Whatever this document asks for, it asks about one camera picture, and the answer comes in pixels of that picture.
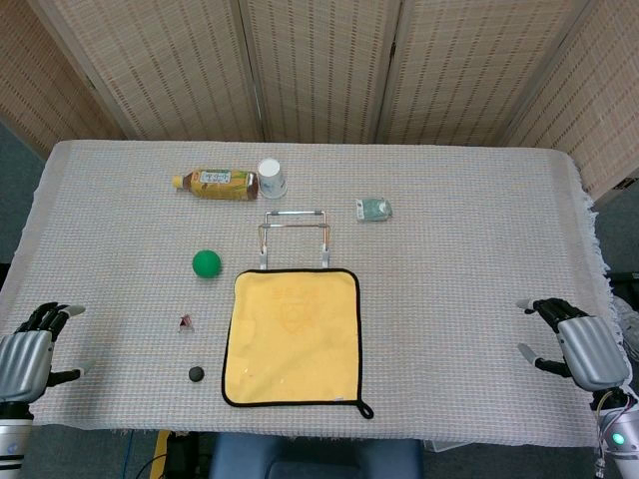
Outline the white shoe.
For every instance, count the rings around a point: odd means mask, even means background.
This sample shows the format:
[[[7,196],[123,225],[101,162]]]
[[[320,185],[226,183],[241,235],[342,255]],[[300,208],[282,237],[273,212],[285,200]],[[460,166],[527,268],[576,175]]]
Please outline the white shoe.
[[[623,334],[624,347],[630,357],[639,363],[639,312],[623,298],[614,295],[613,306]]]

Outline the woven folding screen panel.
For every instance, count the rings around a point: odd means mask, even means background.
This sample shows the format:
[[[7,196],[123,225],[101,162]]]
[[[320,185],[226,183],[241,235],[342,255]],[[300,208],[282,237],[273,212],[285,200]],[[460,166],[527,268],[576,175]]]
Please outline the woven folding screen panel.
[[[29,0],[131,140],[265,138],[239,0]]]
[[[603,200],[639,177],[639,0],[588,0],[504,136],[569,155]]]
[[[370,144],[401,0],[239,0],[265,137]]]
[[[402,0],[383,144],[494,146],[588,0]]]
[[[0,0],[0,124],[38,156],[124,132],[28,0]]]

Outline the green ball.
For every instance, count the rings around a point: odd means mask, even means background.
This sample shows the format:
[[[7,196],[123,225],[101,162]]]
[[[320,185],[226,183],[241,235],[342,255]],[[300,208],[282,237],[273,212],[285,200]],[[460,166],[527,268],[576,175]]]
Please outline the green ball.
[[[201,249],[192,259],[192,269],[196,276],[210,279],[220,274],[222,270],[222,260],[213,250]]]

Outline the green tissue packet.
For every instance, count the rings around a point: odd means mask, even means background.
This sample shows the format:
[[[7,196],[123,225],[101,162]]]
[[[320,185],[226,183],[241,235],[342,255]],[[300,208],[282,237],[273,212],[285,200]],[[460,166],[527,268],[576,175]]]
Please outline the green tissue packet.
[[[382,198],[356,199],[355,213],[359,222],[385,222],[392,217],[392,207],[388,200]]]

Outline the white paper cup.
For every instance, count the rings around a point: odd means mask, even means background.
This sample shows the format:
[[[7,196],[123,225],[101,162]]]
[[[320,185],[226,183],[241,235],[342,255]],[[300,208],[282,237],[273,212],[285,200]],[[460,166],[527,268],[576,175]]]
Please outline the white paper cup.
[[[270,200],[283,197],[287,190],[286,177],[279,161],[265,158],[258,165],[260,192]]]

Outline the beige woven tablecloth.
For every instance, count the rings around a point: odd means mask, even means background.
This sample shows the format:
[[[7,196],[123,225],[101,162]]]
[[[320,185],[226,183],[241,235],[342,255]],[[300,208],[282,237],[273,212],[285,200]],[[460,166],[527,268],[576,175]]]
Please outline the beige woven tablecloth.
[[[276,200],[178,191],[195,169],[280,162]],[[356,219],[382,198],[392,217]],[[237,275],[259,264],[272,210],[323,210],[330,263],[360,285],[362,398],[352,406],[237,408],[221,376]],[[517,345],[561,356],[549,326],[516,302],[560,297],[614,317],[590,202],[554,150],[223,142],[68,141],[41,177],[0,291],[0,336],[40,304],[81,304],[54,352],[88,374],[49,390],[39,424],[290,436],[415,438],[588,447],[591,397],[532,367]],[[222,270],[195,275],[215,251]],[[179,332],[189,314],[194,331]],[[189,369],[201,366],[194,383]]]

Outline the blue padded seat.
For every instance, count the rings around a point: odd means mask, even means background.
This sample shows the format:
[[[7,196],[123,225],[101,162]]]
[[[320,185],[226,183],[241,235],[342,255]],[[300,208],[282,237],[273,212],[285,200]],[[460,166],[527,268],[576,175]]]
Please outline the blue padded seat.
[[[208,479],[423,479],[414,439],[329,439],[220,433]]]

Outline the yellow label tea bottle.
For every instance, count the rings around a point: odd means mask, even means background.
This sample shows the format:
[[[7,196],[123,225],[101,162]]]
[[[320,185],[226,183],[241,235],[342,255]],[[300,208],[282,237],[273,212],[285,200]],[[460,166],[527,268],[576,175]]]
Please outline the yellow label tea bottle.
[[[216,201],[254,201],[259,181],[253,172],[229,169],[195,169],[186,175],[175,175],[172,186],[201,199]]]

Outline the yellow cloth black trim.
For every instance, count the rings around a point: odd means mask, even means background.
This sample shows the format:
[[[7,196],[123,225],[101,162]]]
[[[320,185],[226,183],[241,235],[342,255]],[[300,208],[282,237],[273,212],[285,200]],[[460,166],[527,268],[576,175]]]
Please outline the yellow cloth black trim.
[[[233,407],[355,407],[362,398],[360,287],[344,268],[250,269],[234,283],[221,376]]]

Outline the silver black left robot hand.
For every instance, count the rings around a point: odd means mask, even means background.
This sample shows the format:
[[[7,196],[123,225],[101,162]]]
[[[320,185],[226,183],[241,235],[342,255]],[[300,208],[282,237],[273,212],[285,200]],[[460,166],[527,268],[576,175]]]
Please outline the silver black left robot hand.
[[[56,342],[67,321],[84,305],[48,302],[38,306],[17,329],[0,340],[0,403],[31,404],[48,388],[84,376],[92,363],[52,370]]]

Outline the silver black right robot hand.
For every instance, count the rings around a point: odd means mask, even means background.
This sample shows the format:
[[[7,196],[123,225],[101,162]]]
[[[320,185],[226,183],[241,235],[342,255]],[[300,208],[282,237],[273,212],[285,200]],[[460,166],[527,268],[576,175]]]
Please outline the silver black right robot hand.
[[[538,313],[562,351],[563,359],[553,361],[524,343],[518,344],[522,356],[537,369],[571,378],[588,392],[619,387],[630,377],[630,368],[604,319],[560,298],[523,299],[516,305],[527,314]]]

